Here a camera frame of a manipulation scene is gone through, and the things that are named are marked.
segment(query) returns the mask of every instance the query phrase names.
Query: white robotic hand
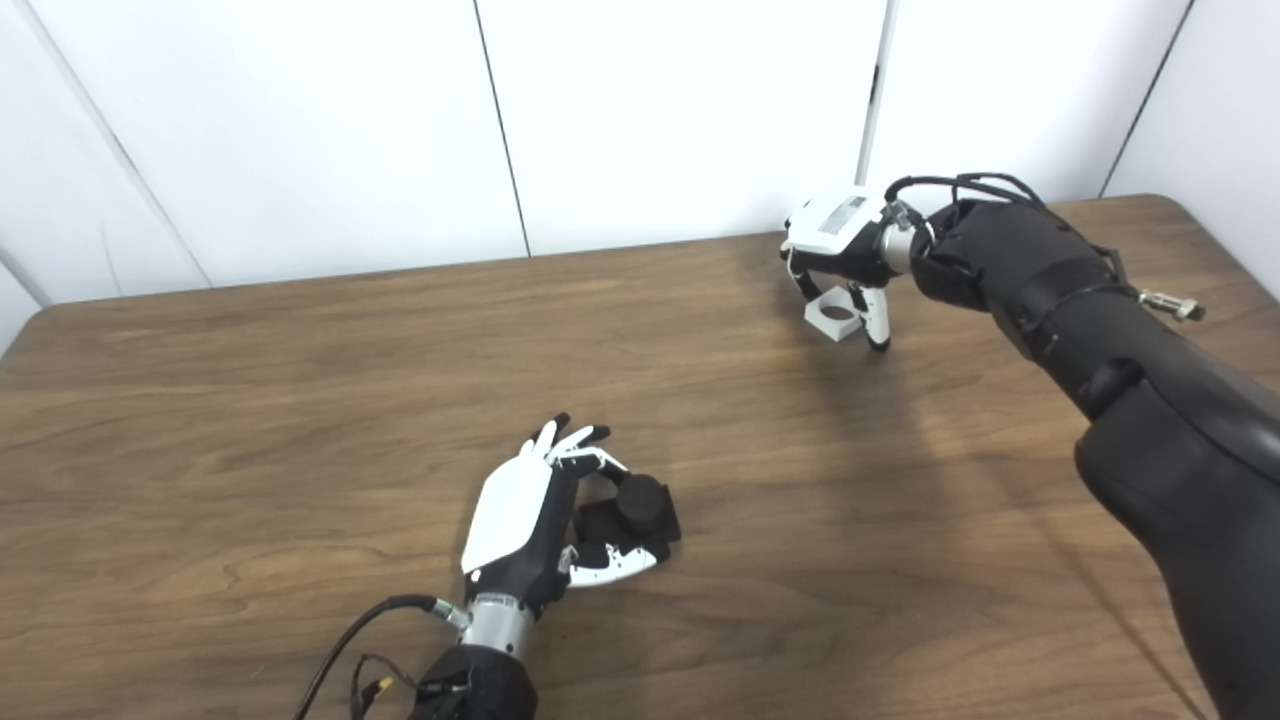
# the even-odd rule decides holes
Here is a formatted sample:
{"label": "white robotic hand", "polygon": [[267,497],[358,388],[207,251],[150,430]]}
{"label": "white robotic hand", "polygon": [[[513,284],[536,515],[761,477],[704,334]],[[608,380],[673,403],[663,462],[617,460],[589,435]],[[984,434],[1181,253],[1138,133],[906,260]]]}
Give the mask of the white robotic hand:
{"label": "white robotic hand", "polygon": [[[485,480],[462,551],[468,600],[500,593],[540,612],[567,587],[620,580],[669,556],[680,530],[667,488],[589,445],[609,436],[604,425],[557,441],[568,420],[562,413],[548,421]],[[593,474],[618,496],[582,507],[577,542],[564,546],[579,482]]]}
{"label": "white robotic hand", "polygon": [[[918,215],[902,202],[854,187],[805,202],[786,222],[780,249],[787,273],[804,295],[805,320],[835,341],[867,328],[873,350],[888,350],[888,305],[884,286],[910,269],[910,245]],[[810,272],[847,281],[826,292]]]}

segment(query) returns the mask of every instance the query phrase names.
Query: black fingertip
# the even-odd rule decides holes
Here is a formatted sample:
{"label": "black fingertip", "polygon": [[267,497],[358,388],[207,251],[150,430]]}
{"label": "black fingertip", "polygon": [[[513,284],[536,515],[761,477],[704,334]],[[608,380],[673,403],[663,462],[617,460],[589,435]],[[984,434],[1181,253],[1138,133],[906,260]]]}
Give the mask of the black fingertip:
{"label": "black fingertip", "polygon": [[612,480],[613,484],[620,484],[622,480],[631,477],[631,470],[623,470],[617,465],[605,464],[604,468],[600,468],[596,471],[604,475],[607,479]]}
{"label": "black fingertip", "polygon": [[602,439],[612,434],[613,430],[611,430],[608,425],[593,425],[591,434],[586,436],[586,439],[582,441],[582,445],[586,445],[589,442],[600,442]]}
{"label": "black fingertip", "polygon": [[[568,427],[568,413],[557,413],[552,420],[556,421],[556,437],[559,438],[559,434],[564,432],[566,427]],[[543,434],[544,427],[547,427],[547,423],[538,425],[538,429],[529,436],[529,439],[538,442],[538,436]]]}

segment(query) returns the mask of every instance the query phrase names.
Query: silver cylindrical connector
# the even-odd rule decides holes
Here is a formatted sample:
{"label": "silver cylindrical connector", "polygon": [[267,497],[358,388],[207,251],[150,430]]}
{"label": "silver cylindrical connector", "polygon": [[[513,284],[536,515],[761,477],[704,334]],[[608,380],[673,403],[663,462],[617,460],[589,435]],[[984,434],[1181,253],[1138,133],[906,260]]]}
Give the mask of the silver cylindrical connector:
{"label": "silver cylindrical connector", "polygon": [[435,601],[435,607],[431,609],[431,615],[435,615],[440,620],[453,625],[458,630],[466,630],[467,625],[471,624],[471,614],[463,611],[457,605],[447,602],[443,600]]}
{"label": "silver cylindrical connector", "polygon": [[909,274],[911,272],[911,241],[915,240],[915,231],[919,229],[911,223],[911,209],[901,200],[895,200],[884,210],[884,214],[887,222],[879,237],[881,258],[888,263],[890,268],[893,268],[895,273]]}
{"label": "silver cylindrical connector", "polygon": [[1190,297],[1174,297],[1172,295],[1165,295],[1164,292],[1144,290],[1138,295],[1138,302],[1151,307],[1152,310],[1169,313],[1179,323],[1183,320],[1201,320],[1204,318],[1204,306],[1196,302]]}
{"label": "silver cylindrical connector", "polygon": [[471,623],[458,644],[477,644],[522,660],[534,637],[534,611],[509,594],[480,593],[467,605]]}

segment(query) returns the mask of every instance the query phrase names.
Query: white wall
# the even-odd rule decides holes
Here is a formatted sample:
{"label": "white wall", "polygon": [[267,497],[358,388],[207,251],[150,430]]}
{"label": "white wall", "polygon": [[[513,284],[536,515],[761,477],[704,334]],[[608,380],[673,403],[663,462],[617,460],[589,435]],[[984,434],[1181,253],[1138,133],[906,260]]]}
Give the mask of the white wall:
{"label": "white wall", "polygon": [[206,287],[64,70],[0,3],[0,254],[54,302]]}
{"label": "white wall", "polygon": [[[1097,197],[1185,0],[899,0],[869,184],[972,170]],[[941,191],[910,191],[933,209]]]}
{"label": "white wall", "polygon": [[525,254],[470,0],[32,0],[215,284]]}
{"label": "white wall", "polygon": [[23,325],[31,319],[40,305],[23,290],[18,279],[0,264],[0,355],[4,355]]}
{"label": "white wall", "polygon": [[1106,195],[1183,204],[1280,297],[1280,4],[1196,0]]}
{"label": "white wall", "polygon": [[534,254],[780,229],[851,183],[884,0],[481,0]]}

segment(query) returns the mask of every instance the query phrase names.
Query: white plastic part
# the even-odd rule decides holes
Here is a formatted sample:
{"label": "white plastic part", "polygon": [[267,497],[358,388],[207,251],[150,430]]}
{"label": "white plastic part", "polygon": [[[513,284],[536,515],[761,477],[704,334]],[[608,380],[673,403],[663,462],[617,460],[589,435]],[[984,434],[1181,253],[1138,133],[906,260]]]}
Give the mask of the white plastic part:
{"label": "white plastic part", "polygon": [[[840,307],[849,313],[849,318],[844,320],[828,318],[823,314],[823,310],[827,307]],[[858,307],[854,305],[854,297],[847,290],[840,286],[828,290],[818,296],[817,300],[812,300],[804,306],[804,319],[810,325],[822,331],[822,334],[836,342],[845,340],[863,327]]]}
{"label": "white plastic part", "polygon": [[589,588],[604,585],[622,578],[639,575],[658,564],[658,559],[643,547],[637,547],[626,555],[622,555],[616,544],[607,544],[605,547],[609,552],[609,565],[607,568],[571,566],[568,570],[568,587]]}
{"label": "white plastic part", "polygon": [[865,187],[847,187],[819,195],[787,219],[782,250],[840,255],[854,237],[881,219],[884,199]]}
{"label": "white plastic part", "polygon": [[550,466],[534,454],[517,455],[489,474],[462,550],[463,574],[506,557],[529,542],[550,479]]}
{"label": "white plastic part", "polygon": [[872,343],[882,346],[888,342],[888,302],[884,300],[884,288],[864,287],[861,292],[867,313],[860,315],[867,325],[867,337]]}

